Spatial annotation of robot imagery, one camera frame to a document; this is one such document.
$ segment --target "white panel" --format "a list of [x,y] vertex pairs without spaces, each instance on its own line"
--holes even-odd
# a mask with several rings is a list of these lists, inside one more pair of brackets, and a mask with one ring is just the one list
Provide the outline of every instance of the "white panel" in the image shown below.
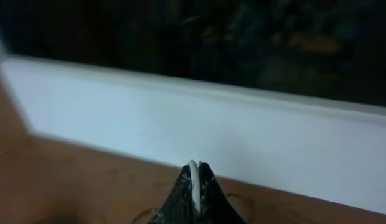
[[1,68],[33,133],[206,161],[218,175],[386,213],[385,108],[49,61]]

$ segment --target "brown floor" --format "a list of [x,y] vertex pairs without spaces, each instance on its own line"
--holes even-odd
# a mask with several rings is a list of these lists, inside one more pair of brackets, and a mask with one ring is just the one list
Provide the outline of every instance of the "brown floor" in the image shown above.
[[[92,224],[130,223],[162,205],[178,174],[175,167],[29,136],[0,85],[0,224],[33,224],[64,213]],[[251,223],[386,223],[386,215],[358,208],[219,182],[225,193],[246,198],[230,201],[244,219],[254,215]]]

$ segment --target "dark background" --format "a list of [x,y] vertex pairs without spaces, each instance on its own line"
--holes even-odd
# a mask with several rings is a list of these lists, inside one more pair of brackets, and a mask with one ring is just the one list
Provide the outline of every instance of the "dark background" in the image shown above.
[[0,0],[0,35],[14,54],[386,106],[386,0]]

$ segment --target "thin black wire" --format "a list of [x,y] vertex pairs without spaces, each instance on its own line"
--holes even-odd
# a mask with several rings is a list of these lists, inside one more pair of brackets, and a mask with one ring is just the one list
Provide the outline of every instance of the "thin black wire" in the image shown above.
[[[249,205],[250,205],[250,208],[251,208],[251,215],[250,217],[247,219],[247,224],[250,224],[252,221],[255,220],[255,211],[254,211],[254,201],[250,198],[246,198],[246,197],[243,197],[241,195],[238,195],[238,194],[235,194],[235,193],[227,193],[225,195],[227,198],[230,198],[230,197],[236,197],[236,198],[240,198],[242,200],[245,200]],[[141,212],[137,217],[135,217],[131,224],[135,224],[140,218],[144,217],[145,215],[151,213],[151,212],[154,212],[154,213],[157,213],[159,209],[158,208],[148,208],[146,209],[145,211]]]

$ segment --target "white wall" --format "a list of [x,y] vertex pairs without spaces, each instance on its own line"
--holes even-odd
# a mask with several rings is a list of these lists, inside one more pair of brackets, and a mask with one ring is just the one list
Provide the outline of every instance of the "white wall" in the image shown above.
[[386,213],[386,109],[28,58],[1,64],[32,133]]

